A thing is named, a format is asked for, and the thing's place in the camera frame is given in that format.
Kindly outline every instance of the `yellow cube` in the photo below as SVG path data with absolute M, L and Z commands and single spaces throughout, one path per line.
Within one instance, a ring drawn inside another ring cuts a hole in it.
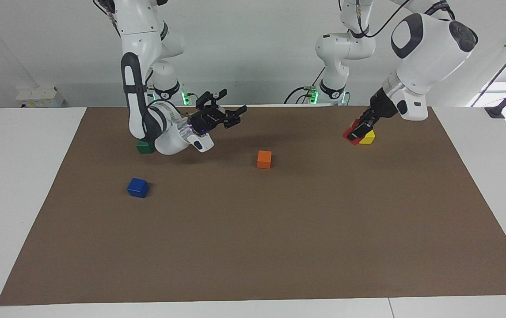
M 371 130 L 363 139 L 361 139 L 360 144 L 370 145 L 373 143 L 375 137 L 376 135 L 374 135 L 374 130 Z

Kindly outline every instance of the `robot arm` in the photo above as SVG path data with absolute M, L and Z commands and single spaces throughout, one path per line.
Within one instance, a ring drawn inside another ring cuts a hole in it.
M 154 143 L 164 155 L 174 155 L 189 145 L 200 152 L 213 147 L 209 132 L 224 123 L 230 128 L 240 122 L 240 115 L 247 111 L 226 111 L 217 105 L 227 91 L 218 95 L 206 92 L 196 107 L 198 112 L 182 116 L 170 99 L 181 88 L 172 77 L 172 67 L 164 58 L 184 52 L 182 38 L 172 34 L 168 25 L 159 19 L 159 6 L 168 0 L 97 0 L 103 6 L 122 38 L 121 60 L 123 91 L 129 109 L 131 134 L 147 143 Z M 146 78 L 152 72 L 152 91 L 160 99 L 149 102 Z
M 369 17 L 373 0 L 361 0 L 361 26 L 369 29 Z M 359 31 L 355 0 L 345 0 L 341 12 L 341 21 L 347 27 L 345 33 L 326 34 L 316 42 L 316 54 L 325 64 L 323 79 L 320 81 L 320 96 L 332 104 L 341 103 L 344 95 L 349 67 L 347 60 L 362 60 L 372 56 L 376 48 L 374 38 L 366 38 Z
M 471 55 L 478 38 L 464 24 L 453 20 L 447 2 L 413 0 L 414 13 L 400 22 L 392 33 L 391 45 L 402 63 L 386 79 L 382 88 L 370 100 L 370 107 L 345 132 L 344 137 L 354 145 L 369 133 L 382 117 L 400 113 L 409 121 L 428 117 L 425 95 L 431 87 L 459 68 Z M 451 20 L 437 19 L 446 11 Z

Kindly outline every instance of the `table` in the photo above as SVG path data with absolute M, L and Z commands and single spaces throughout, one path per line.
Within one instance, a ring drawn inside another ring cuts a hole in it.
M 459 155 L 506 233 L 506 122 L 481 109 L 435 108 Z M 71 143 L 85 109 L 0 109 L 0 291 Z M 3 316 L 349 316 L 506 314 L 506 296 L 97 304 L 0 308 Z

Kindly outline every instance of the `toy block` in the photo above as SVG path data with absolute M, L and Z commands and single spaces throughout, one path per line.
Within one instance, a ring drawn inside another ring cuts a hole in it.
M 127 187 L 127 191 L 132 197 L 145 199 L 148 193 L 148 183 L 142 179 L 133 178 Z
M 145 141 L 137 141 L 137 150 L 139 153 L 154 153 L 154 145 Z
M 343 133 L 343 138 L 346 140 L 346 141 L 349 141 L 352 145 L 358 145 L 359 142 L 362 140 L 362 137 L 358 137 L 354 140 L 351 140 L 349 139 L 351 133 L 354 132 L 354 130 L 357 128 L 358 126 L 358 123 L 359 123 L 359 120 L 358 119 L 355 119 L 355 121 L 353 122 L 353 125 L 351 125 L 351 127 L 349 127 L 348 129 L 346 129 L 346 131 Z
M 270 163 L 272 159 L 273 159 L 272 152 L 259 150 L 259 157 L 257 159 L 257 168 L 270 169 Z
M 359 144 L 370 145 L 373 143 L 375 137 L 376 135 L 374 135 L 374 130 L 371 130 L 363 139 L 361 139 Z

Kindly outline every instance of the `brown mat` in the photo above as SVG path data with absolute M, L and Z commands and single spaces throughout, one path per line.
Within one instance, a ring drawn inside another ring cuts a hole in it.
M 363 110 L 253 108 L 165 157 L 88 109 L 0 305 L 506 294 L 506 236 L 433 112 L 354 147 Z

